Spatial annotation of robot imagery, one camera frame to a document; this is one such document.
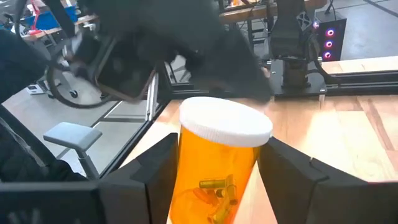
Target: gray floor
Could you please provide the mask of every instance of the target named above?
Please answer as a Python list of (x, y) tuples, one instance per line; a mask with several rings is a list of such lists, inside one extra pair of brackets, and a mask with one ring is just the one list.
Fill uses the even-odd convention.
[[(343, 60), (398, 55), (398, 0), (335, 0), (335, 8), (348, 18)], [(254, 24), (254, 29), (262, 26), (262, 22), (258, 21)], [(264, 45), (256, 45), (256, 54), (262, 55), (264, 52)], [(172, 64), (173, 68), (183, 65), (184, 59), (180, 57)], [(176, 73), (178, 82), (182, 75), (183, 71)], [(98, 97), (98, 93), (88, 91), (84, 83), (75, 83), (73, 80), (71, 83), (79, 91), (78, 101), (89, 102)], [(100, 172), (144, 120), (145, 101), (136, 105), (123, 102), (103, 116), (115, 104), (116, 102), (110, 102), (93, 110), (76, 110), (45, 95), (29, 95), (25, 90), (4, 103), (41, 140), (44, 132), (62, 121), (94, 126), (102, 131), (103, 136), (88, 150)], [(73, 170), (83, 173), (74, 151), (44, 143), (56, 156), (69, 162)]]

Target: chair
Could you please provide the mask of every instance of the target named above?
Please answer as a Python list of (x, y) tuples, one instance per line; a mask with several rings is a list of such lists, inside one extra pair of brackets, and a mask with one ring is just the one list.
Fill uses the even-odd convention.
[(101, 136), (102, 132), (94, 128), (62, 122), (47, 131), (43, 138), (48, 142), (74, 149), (87, 178), (93, 180), (98, 179), (100, 175), (86, 151)]

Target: wooden surface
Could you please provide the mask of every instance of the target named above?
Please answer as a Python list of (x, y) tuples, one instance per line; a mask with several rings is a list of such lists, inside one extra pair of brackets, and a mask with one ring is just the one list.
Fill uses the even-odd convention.
[[(307, 10), (319, 9), (325, 6), (326, 0), (305, 0), (305, 7)], [(270, 12), (273, 16), (276, 16), (277, 4), (272, 3), (270, 5)], [(246, 21), (248, 19), (264, 19), (267, 17), (266, 6), (256, 6), (254, 9), (239, 9), (232, 12), (224, 12), (220, 14), (221, 22), (224, 24)]]
[[(397, 62), (397, 57), (388, 57), (323, 66), (328, 72), (363, 72), (383, 70), (383, 65), (393, 70)], [(398, 96), (326, 97), (322, 107), (317, 100), (272, 101), (268, 105), (237, 101), (268, 115), (274, 123), (274, 136), (309, 156), (363, 180), (398, 180)], [(168, 133), (179, 133), (180, 103), (167, 105), (123, 165)], [(277, 223), (257, 165), (235, 223)]]
[[(79, 20), (78, 20), (77, 22), (75, 22), (75, 25), (77, 26), (77, 25), (82, 24), (82, 23), (84, 23), (84, 22), (92, 21), (93, 19), (96, 19), (96, 16), (83, 16), (83, 17), (79, 18)], [(53, 34), (53, 33), (55, 33), (55, 32), (58, 32), (58, 31), (60, 31), (60, 30), (61, 30), (61, 28), (57, 27), (57, 28), (45, 30), (45, 31), (40, 32), (40, 33), (38, 33), (38, 34), (34, 34), (34, 35), (25, 35), (25, 36), (23, 36), (22, 38), (23, 38), (24, 40), (33, 41), (33, 40), (37, 40), (37, 39), (39, 39), (39, 38), (42, 38), (42, 37), (44, 37), (45, 35), (50, 35), (50, 34)]]

